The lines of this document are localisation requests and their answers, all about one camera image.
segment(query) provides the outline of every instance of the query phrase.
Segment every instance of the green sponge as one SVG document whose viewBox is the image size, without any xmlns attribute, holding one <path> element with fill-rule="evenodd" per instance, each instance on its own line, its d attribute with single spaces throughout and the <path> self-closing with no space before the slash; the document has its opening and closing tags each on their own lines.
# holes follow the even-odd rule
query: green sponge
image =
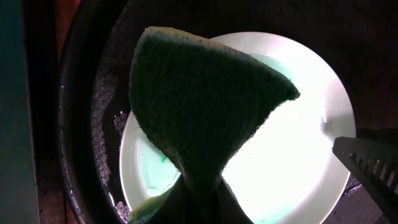
<svg viewBox="0 0 398 224">
<path fill-rule="evenodd" d="M 199 204 L 269 114 L 299 96 L 290 80 L 251 56 L 173 28 L 147 28 L 134 52 L 132 112 Z"/>
</svg>

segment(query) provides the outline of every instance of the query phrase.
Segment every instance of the plate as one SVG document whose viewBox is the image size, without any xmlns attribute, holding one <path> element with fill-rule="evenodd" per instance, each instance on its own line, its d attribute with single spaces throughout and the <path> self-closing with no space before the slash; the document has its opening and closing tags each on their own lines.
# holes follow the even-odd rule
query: plate
<svg viewBox="0 0 398 224">
<path fill-rule="evenodd" d="M 349 176 L 331 151 L 333 141 L 356 132 L 343 84 L 315 52 L 286 37 L 240 32 L 213 40 L 252 55 L 301 92 L 299 99 L 275 109 L 224 169 L 240 206 L 254 223 L 321 223 Z M 132 113 L 123 132 L 119 168 L 130 209 L 166 191 L 179 175 Z"/>
</svg>

